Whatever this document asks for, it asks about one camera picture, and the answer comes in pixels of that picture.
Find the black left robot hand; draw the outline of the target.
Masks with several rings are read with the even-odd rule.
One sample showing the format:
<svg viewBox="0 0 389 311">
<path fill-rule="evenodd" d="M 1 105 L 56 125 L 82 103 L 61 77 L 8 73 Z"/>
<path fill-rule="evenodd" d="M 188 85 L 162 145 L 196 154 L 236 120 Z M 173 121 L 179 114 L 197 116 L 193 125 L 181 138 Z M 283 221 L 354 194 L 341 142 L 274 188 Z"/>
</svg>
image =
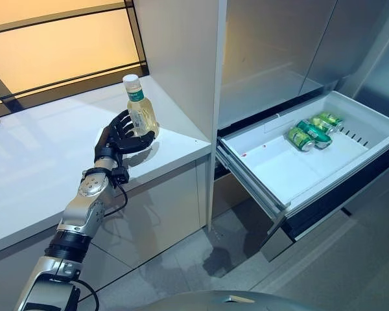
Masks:
<svg viewBox="0 0 389 311">
<path fill-rule="evenodd" d="M 136 135 L 136 129 L 129 111 L 126 109 L 103 128 L 94 148 L 94 162 L 103 157 L 109 157 L 117 163 L 118 167 L 121 167 L 123 165 L 123 155 L 146 149 L 154 139 L 155 133 L 153 131 L 148 131 L 142 136 Z"/>
</svg>

